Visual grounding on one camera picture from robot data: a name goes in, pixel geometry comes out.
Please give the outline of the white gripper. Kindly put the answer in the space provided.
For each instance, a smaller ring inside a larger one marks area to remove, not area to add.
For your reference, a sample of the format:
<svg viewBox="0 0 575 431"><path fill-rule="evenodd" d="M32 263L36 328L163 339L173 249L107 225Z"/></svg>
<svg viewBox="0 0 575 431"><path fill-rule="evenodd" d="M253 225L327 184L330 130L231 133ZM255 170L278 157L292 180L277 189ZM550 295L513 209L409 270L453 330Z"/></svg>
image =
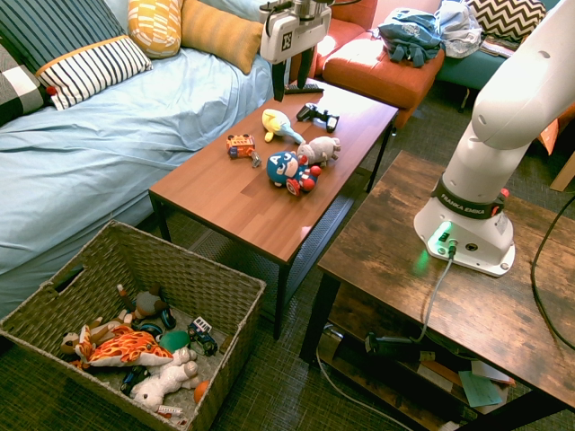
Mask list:
<svg viewBox="0 0 575 431"><path fill-rule="evenodd" d="M283 101L287 59L299 54L296 86L303 89L314 62L315 45L329 30L332 1L271 1L260 6L264 25L260 53L272 65L273 96Z"/></svg>

